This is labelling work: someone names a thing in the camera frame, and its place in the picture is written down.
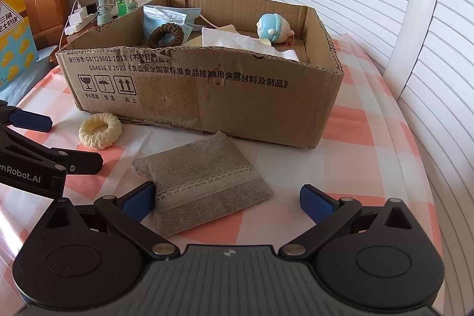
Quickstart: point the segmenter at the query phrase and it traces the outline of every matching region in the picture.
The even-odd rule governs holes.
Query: blue face mask
[[[151,6],[151,7],[161,9],[161,10],[170,10],[170,11],[180,12],[181,14],[186,14],[185,23],[188,26],[191,26],[193,28],[193,31],[201,31],[201,29],[203,27],[203,26],[200,26],[198,24],[194,24],[194,20],[201,16],[201,8],[200,7],[189,8],[189,9],[181,9],[181,8],[178,8],[178,7],[166,7],[166,6]]]
[[[160,27],[166,23],[175,23],[178,26],[181,26],[184,33],[183,43],[185,43],[193,28],[186,24],[186,14],[181,12],[176,12],[174,10],[163,10],[154,6],[143,6],[143,35],[145,40],[148,41],[151,33],[157,27]],[[172,35],[165,36],[162,39],[162,43],[168,43],[173,39]]]

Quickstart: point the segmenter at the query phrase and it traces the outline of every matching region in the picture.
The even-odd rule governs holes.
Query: brown hair tie
[[[160,41],[167,34],[171,34],[173,36],[171,42],[160,44]],[[148,39],[148,45],[151,49],[159,49],[162,47],[181,46],[183,41],[184,32],[181,26],[178,26],[174,23],[167,23],[153,30],[153,32],[150,34],[150,38]]]

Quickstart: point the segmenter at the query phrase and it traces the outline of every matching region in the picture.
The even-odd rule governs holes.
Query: white tissue
[[[259,39],[248,37],[246,35],[229,33],[228,31],[208,29],[206,27],[202,28],[202,45],[250,50],[251,52],[274,55],[287,60],[300,61],[295,50],[279,52],[274,47],[265,45]]]

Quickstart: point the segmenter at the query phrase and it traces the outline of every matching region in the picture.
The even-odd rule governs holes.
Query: hand sanitizer bottle
[[[126,4],[125,0],[115,0],[115,5],[117,6],[117,16],[120,18],[126,14]]]

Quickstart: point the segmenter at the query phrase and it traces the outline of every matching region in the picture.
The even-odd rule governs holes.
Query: fan stand
[[[98,25],[109,23],[112,20],[112,12],[107,0],[99,0],[97,11],[99,12],[99,15],[97,16]]]

